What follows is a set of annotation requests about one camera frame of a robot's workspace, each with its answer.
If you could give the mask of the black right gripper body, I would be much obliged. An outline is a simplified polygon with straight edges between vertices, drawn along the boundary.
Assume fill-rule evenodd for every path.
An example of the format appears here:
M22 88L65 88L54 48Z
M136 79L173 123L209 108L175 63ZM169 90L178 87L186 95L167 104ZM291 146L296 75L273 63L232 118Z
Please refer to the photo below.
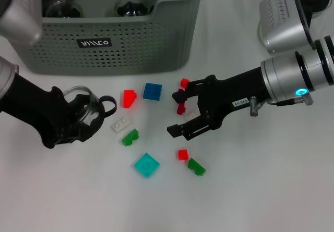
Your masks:
M225 80L211 75L196 83L196 86L199 87L196 93L201 113L200 124L206 129L220 128L228 114L250 106L249 103L234 105L234 102L252 97L258 103L269 99L259 67Z

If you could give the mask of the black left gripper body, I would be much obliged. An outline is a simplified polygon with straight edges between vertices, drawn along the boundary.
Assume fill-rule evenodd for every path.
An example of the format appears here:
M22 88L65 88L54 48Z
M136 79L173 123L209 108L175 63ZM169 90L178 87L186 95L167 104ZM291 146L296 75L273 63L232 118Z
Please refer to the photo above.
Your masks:
M35 128L49 149L76 122L75 111L66 105L59 88L44 91L18 74L1 99L1 111Z

